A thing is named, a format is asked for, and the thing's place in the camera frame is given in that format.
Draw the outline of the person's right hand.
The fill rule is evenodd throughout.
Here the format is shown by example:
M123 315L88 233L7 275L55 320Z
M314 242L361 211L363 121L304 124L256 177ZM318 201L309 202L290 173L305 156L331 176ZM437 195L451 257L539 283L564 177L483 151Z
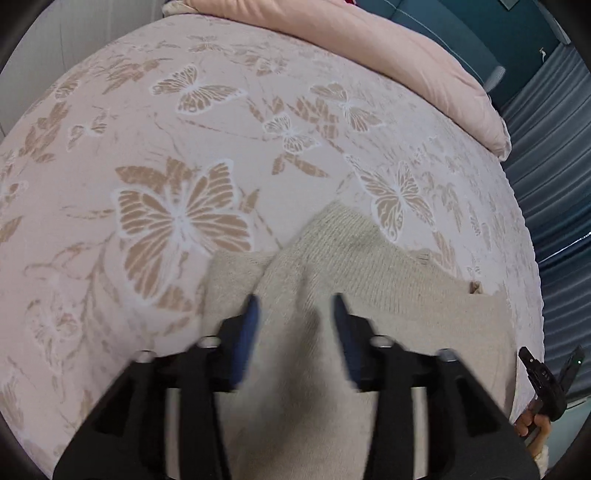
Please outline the person's right hand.
M532 400L514 423L519 437L525 440L526 448L534 459L547 460L549 450L546 445L551 434L551 422L540 413L538 400Z

